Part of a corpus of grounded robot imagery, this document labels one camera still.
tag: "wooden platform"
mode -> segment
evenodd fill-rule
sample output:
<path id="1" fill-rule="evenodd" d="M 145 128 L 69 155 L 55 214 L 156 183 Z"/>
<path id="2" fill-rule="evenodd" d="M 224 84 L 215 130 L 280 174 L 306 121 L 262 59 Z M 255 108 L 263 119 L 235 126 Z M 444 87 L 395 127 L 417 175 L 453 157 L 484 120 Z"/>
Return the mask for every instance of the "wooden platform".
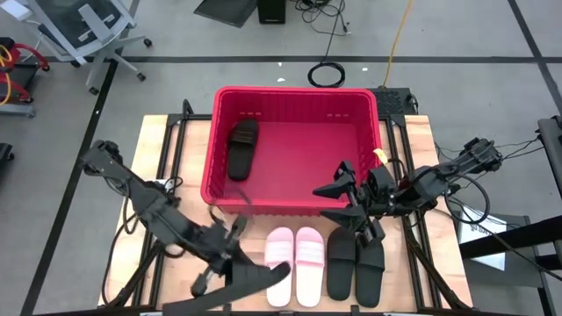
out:
<path id="1" fill-rule="evenodd" d="M 144 179 L 154 179 L 162 148 L 167 116 L 146 116 L 140 131 L 139 142 L 133 161 L 132 170 Z M 180 165 L 179 175 L 184 179 L 184 184 L 177 189 L 177 196 L 182 198 L 180 211 L 191 220 L 201 225 L 210 225 L 211 219 L 207 213 L 207 205 L 200 195 L 200 185 L 205 165 L 205 153 L 209 137 L 210 121 L 190 121 L 184 139 L 184 149 Z M 384 123 L 381 123 L 380 131 L 386 131 Z M 400 132 L 394 129 L 396 139 L 400 139 Z M 428 117 L 407 117 L 407 131 L 411 143 L 415 167 L 422 165 L 433 165 L 437 163 L 433 136 L 429 127 Z M 169 176 L 171 163 L 173 161 L 175 139 L 177 128 L 172 134 L 166 177 Z M 390 156 L 388 148 L 388 137 L 385 133 L 381 135 L 383 149 Z M 438 209 L 446 211 L 444 203 L 437 206 Z M 216 210 L 228 223 L 232 222 L 231 216 L 224 216 Z M 379 305 L 374 309 L 363 308 L 362 311 L 415 311 L 414 293 L 410 269 L 408 267 L 407 249 L 402 233 L 400 219 L 383 218 L 382 227 L 385 229 L 386 238 L 383 241 L 385 247 L 386 271 L 383 275 L 383 285 Z M 458 250 L 457 237 L 451 219 L 439 212 L 428 212 L 426 224 L 429 231 L 429 242 L 432 249 L 433 260 L 445 281 L 458 296 L 468 305 L 472 300 L 466 282 L 462 259 Z M 329 234 L 336 228 L 333 222 L 317 217 L 283 217 L 283 216 L 254 216 L 241 239 L 241 247 L 256 263 L 263 263 L 263 251 L 265 238 L 271 230 L 278 226 L 287 226 L 294 233 L 300 227 L 310 226 L 317 229 L 324 237 L 324 242 Z M 131 236 L 123 234 L 116 245 L 112 260 L 112 268 L 105 285 L 109 299 L 114 298 L 123 285 L 127 282 L 133 271 L 139 264 L 141 247 L 144 238 L 144 229 L 139 227 L 138 231 Z M 421 272 L 424 303 L 431 306 L 427 275 L 423 267 L 418 264 Z M 165 259 L 159 305 L 162 303 L 184 300 L 191 297 L 190 287 L 197 275 L 206 267 L 205 262 L 191 255 L 184 255 L 180 259 Z M 152 283 L 152 270 L 146 276 L 145 284 Z M 215 277 L 209 284 L 209 291 L 219 288 L 224 284 L 222 279 Z M 142 302 L 148 302 L 149 286 L 145 286 Z M 355 305 L 354 293 L 352 291 L 348 300 L 339 302 L 328 297 L 326 288 L 322 291 L 321 302 L 314 308 L 305 308 L 297 302 L 294 297 L 294 286 L 291 303 L 281 310 L 309 311 L 309 312 L 348 312 L 350 305 Z M 267 303 L 265 291 L 240 299 L 232 303 L 233 311 L 271 311 L 276 310 Z"/>

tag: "red basket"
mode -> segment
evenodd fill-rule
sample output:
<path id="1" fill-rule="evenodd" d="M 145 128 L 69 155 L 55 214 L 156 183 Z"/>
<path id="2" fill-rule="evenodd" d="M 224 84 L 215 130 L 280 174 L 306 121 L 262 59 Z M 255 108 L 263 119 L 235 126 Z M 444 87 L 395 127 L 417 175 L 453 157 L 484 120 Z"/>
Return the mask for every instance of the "red basket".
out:
<path id="1" fill-rule="evenodd" d="M 245 118 L 258 121 L 259 136 L 249 178 L 234 182 L 227 141 Z M 380 164 L 378 147 L 377 103 L 368 90 L 225 87 L 215 96 L 201 196 L 227 213 L 319 215 L 348 200 L 316 197 L 313 189 L 332 183 L 343 160 L 364 180 Z"/>

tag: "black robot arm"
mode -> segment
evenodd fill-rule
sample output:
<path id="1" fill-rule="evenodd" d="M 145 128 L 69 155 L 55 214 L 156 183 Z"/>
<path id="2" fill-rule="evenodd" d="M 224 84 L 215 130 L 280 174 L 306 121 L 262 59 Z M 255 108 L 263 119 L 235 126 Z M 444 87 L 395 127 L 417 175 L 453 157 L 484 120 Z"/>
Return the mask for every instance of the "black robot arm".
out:
<path id="1" fill-rule="evenodd" d="M 239 238 L 246 226 L 245 217 L 239 216 L 230 230 L 214 216 L 211 226 L 201 226 L 177 209 L 179 198 L 169 196 L 163 185 L 142 180 L 122 162 L 115 143 L 98 140 L 83 155 L 82 168 L 86 175 L 103 177 L 115 191 L 130 198 L 139 221 L 156 237 L 153 251 L 149 253 L 152 258 L 165 246 L 176 244 L 209 264 L 191 287 L 194 299 L 165 304 L 165 314 L 193 314 L 224 305 L 282 281 L 291 271 L 287 262 L 270 269 L 255 265 L 244 254 Z M 205 295 L 207 282 L 214 274 L 226 275 L 228 284 Z M 126 287 L 119 294 L 119 301 L 114 300 L 110 305 L 123 305 L 132 288 Z"/>
<path id="2" fill-rule="evenodd" d="M 501 153 L 496 150 L 493 141 L 475 138 L 465 144 L 465 149 L 456 159 L 432 167 L 420 167 L 399 181 L 393 179 L 385 166 L 380 166 L 370 169 L 367 179 L 357 187 L 355 171 L 351 164 L 342 162 L 334 174 L 335 181 L 314 190 L 313 194 L 325 198 L 347 195 L 348 207 L 343 210 L 325 210 L 321 214 L 355 233 L 363 247 L 380 243 L 385 238 L 378 219 L 383 216 L 406 216 L 407 247 L 418 258 L 429 277 L 434 280 L 451 308 L 470 309 L 450 289 L 425 256 L 422 246 L 414 236 L 407 215 L 418 211 L 423 214 L 435 208 L 437 198 L 445 196 L 447 199 L 460 190 L 460 185 L 455 183 L 458 179 L 471 181 L 467 174 L 496 171 L 500 168 L 501 161 Z M 485 213 L 488 211 L 489 201 L 486 196 Z"/>

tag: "gray floor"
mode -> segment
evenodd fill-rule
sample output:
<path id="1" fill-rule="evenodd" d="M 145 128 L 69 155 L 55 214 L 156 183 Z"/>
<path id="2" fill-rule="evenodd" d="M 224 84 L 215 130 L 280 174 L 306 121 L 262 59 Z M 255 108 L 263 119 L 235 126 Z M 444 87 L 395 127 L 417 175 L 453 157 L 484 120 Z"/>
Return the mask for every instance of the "gray floor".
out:
<path id="1" fill-rule="evenodd" d="M 334 38 L 331 54 L 385 56 L 406 0 L 348 1 L 344 17 L 351 35 Z M 562 56 L 558 34 L 562 4 L 519 1 L 531 33 L 544 56 Z M 259 25 L 254 14 L 242 29 L 192 15 L 197 1 L 140 0 L 138 32 L 155 43 L 129 47 L 125 56 L 293 56 L 322 55 L 327 35 L 300 20 L 292 7 L 286 25 Z M 330 28 L 319 20 L 317 28 Z M 34 45 L 31 36 L 0 12 L 0 29 Z M 508 1 L 415 1 L 400 45 L 400 56 L 532 56 Z M 139 63 L 148 79 L 139 83 L 118 67 L 100 115 L 94 139 L 114 140 L 125 163 L 133 159 L 145 114 L 178 112 L 184 98 L 197 113 L 213 110 L 213 96 L 225 85 L 307 87 L 308 62 Z M 385 64 L 343 63 L 345 87 L 376 87 Z M 562 83 L 562 65 L 548 65 Z M 0 306 L 18 314 L 61 203 L 76 154 L 97 99 L 83 86 L 87 68 L 54 63 L 40 74 L 34 119 L 0 117 L 0 141 L 18 156 L 0 183 Z M 336 74 L 322 69 L 321 83 Z M 558 114 L 536 64 L 397 63 L 388 86 L 410 87 L 420 112 L 430 117 L 436 141 L 460 148 L 473 136 L 498 144 L 533 139 L 537 120 Z M 507 161 L 481 183 L 493 212 L 529 215 L 537 221 L 559 215 L 560 196 L 544 153 Z M 117 222 L 120 199 L 97 179 L 82 177 L 63 228 L 35 312 L 91 308 L 97 303 L 105 259 Z M 553 297 L 562 286 L 550 282 Z M 486 311 L 539 314 L 535 291 L 470 284 L 476 306 Z M 558 312 L 562 305 L 558 303 Z"/>

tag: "pink slide sandal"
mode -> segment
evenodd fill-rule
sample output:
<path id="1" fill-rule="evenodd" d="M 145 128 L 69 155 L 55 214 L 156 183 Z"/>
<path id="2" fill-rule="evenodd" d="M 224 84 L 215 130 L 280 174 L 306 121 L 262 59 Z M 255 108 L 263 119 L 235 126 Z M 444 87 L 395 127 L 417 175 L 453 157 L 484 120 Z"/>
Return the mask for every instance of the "pink slide sandal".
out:
<path id="1" fill-rule="evenodd" d="M 297 232 L 296 248 L 297 300 L 304 307 L 314 307 L 322 292 L 324 240 L 316 230 L 302 227 Z"/>
<path id="2" fill-rule="evenodd" d="M 292 269 L 294 236 L 292 230 L 287 227 L 279 227 L 273 230 L 265 242 L 265 265 L 270 269 L 275 268 L 281 262 L 289 262 Z M 271 306 L 282 307 L 291 301 L 292 271 L 283 279 L 267 289 L 267 301 Z"/>

